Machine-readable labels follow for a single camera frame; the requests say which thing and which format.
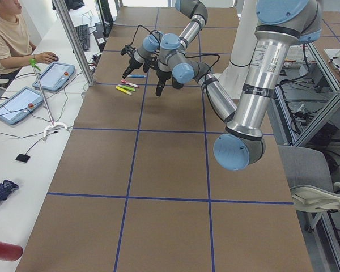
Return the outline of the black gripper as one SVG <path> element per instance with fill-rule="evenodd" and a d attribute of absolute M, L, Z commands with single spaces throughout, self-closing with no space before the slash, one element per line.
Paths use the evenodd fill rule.
<path fill-rule="evenodd" d="M 160 68 L 156 71 L 156 76 L 158 78 L 158 84 L 156 86 L 156 96 L 161 97 L 163 89 L 165 87 L 166 81 L 171 79 L 172 72 L 171 71 L 163 71 Z"/>
<path fill-rule="evenodd" d="M 143 57 L 138 52 L 134 52 L 134 54 L 131 56 L 131 59 L 129 61 L 129 66 L 123 72 L 122 77 L 127 78 L 128 75 L 133 72 L 133 70 L 139 69 L 142 65 L 143 65 Z"/>

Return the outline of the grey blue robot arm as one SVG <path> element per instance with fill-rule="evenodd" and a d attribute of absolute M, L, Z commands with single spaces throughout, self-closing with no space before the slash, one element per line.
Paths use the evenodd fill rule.
<path fill-rule="evenodd" d="M 323 1 L 245 1 L 228 67 L 219 75 L 209 65 L 186 59 L 185 50 L 207 22 L 200 1 L 177 1 L 190 20 L 181 35 L 166 34 L 159 67 L 179 83 L 196 81 L 225 132 L 213 153 L 225 169 L 237 171 L 258 161 L 265 151 L 261 131 L 289 48 L 316 41 L 321 34 Z"/>
<path fill-rule="evenodd" d="M 133 47 L 132 43 L 126 44 L 121 55 L 127 54 L 130 59 L 122 74 L 124 79 L 140 68 L 144 72 L 150 68 L 156 70 L 160 82 L 173 77 L 179 83 L 187 83 L 195 77 L 194 68 L 188 62 L 185 51 L 206 25 L 207 8 L 201 1 L 176 1 L 175 8 L 189 18 L 184 30 L 177 35 L 154 29 L 148 32 L 138 48 Z"/>

